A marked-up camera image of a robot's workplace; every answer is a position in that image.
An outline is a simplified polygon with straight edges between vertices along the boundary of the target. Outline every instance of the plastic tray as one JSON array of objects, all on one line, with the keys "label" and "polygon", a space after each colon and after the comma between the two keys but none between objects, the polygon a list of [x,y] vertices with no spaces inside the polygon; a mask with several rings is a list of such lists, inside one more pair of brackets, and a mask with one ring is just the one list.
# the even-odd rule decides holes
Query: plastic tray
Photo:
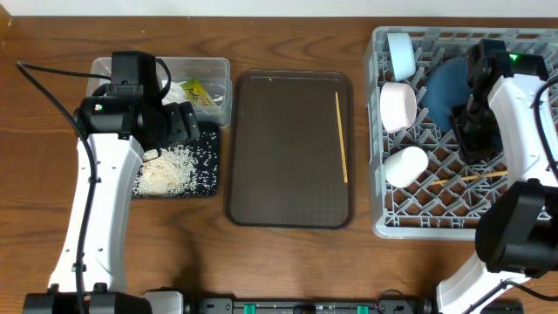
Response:
[{"label": "plastic tray", "polygon": [[[388,134],[382,128],[378,110],[380,89],[390,81],[390,53],[387,33],[406,32],[412,39],[417,72],[408,78],[417,96],[418,113],[412,128]],[[448,58],[464,56],[482,38],[506,42],[510,51],[541,54],[550,77],[558,75],[558,30],[487,29],[440,27],[378,27],[364,54],[364,88],[370,127],[370,194],[372,229],[382,238],[473,240],[480,216],[507,188],[507,178],[481,178],[463,182],[458,175],[484,174],[505,169],[503,154],[493,160],[466,166],[459,159],[452,131],[443,133],[426,118],[420,100],[427,90],[422,85],[437,64]],[[549,92],[551,111],[558,123],[558,87]],[[428,152],[428,169],[408,188],[395,188],[385,181],[384,160],[390,152],[410,145]],[[443,186],[430,187],[433,181],[453,178]],[[539,219],[550,216],[542,212]]]},{"label": "plastic tray", "polygon": [[[212,97],[215,107],[195,106],[195,117],[198,121],[214,122],[218,126],[228,126],[233,107],[233,87],[230,81],[230,64],[225,58],[182,58],[159,57],[165,61],[171,72],[173,82],[183,82],[197,78]],[[91,73],[111,75],[111,58],[97,58],[93,61]],[[157,75],[167,79],[165,71],[157,65]],[[101,79],[90,78],[87,95],[90,96],[101,85]]]},{"label": "plastic tray", "polygon": [[258,227],[348,225],[355,206],[350,80],[339,72],[248,71],[239,87],[228,219]]}]

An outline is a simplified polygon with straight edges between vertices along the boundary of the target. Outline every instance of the brown tray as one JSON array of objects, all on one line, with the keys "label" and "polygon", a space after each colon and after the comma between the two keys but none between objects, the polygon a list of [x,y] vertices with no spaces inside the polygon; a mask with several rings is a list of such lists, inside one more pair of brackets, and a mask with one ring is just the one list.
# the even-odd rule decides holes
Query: brown tray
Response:
[{"label": "brown tray", "polygon": [[349,79],[338,72],[248,71],[235,98],[228,219],[306,229],[349,224],[355,202]]}]

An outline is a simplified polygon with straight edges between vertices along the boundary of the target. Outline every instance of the clear plastic container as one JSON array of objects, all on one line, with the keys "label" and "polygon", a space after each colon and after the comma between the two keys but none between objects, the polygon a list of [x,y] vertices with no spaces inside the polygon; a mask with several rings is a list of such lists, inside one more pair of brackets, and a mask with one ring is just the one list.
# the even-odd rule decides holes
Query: clear plastic container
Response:
[{"label": "clear plastic container", "polygon": [[[183,82],[197,78],[203,88],[217,105],[215,107],[195,106],[195,117],[198,121],[214,122],[218,126],[228,126],[233,108],[233,85],[230,80],[230,64],[225,58],[183,58],[158,57],[165,61],[171,72],[173,82]],[[97,58],[93,61],[91,73],[111,75],[111,58]],[[165,71],[157,65],[159,79],[167,79]],[[90,78],[87,96],[93,94],[101,84],[108,83],[103,79]]]}]

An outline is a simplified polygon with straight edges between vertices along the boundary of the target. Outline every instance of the black base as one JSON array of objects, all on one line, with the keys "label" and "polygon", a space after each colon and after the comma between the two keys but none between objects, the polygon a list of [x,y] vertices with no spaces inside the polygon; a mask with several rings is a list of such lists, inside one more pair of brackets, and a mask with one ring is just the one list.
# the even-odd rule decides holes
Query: black base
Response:
[{"label": "black base", "polygon": [[[381,300],[378,308],[373,302],[314,302],[314,301],[233,301],[227,298],[209,298],[198,306],[185,305],[184,314],[437,314],[430,299]],[[78,313],[75,293],[28,294],[24,314]],[[89,306],[90,314],[151,314],[151,306],[141,297],[124,293],[94,293]],[[489,304],[482,314],[523,314],[521,303]]]}]

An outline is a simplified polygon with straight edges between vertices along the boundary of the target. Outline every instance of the yellow package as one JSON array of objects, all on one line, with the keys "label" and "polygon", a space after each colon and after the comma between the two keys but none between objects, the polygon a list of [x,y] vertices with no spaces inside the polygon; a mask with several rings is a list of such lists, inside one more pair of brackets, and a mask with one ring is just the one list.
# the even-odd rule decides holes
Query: yellow package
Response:
[{"label": "yellow package", "polygon": [[186,92],[192,106],[217,106],[197,78],[189,79],[180,86]]}]

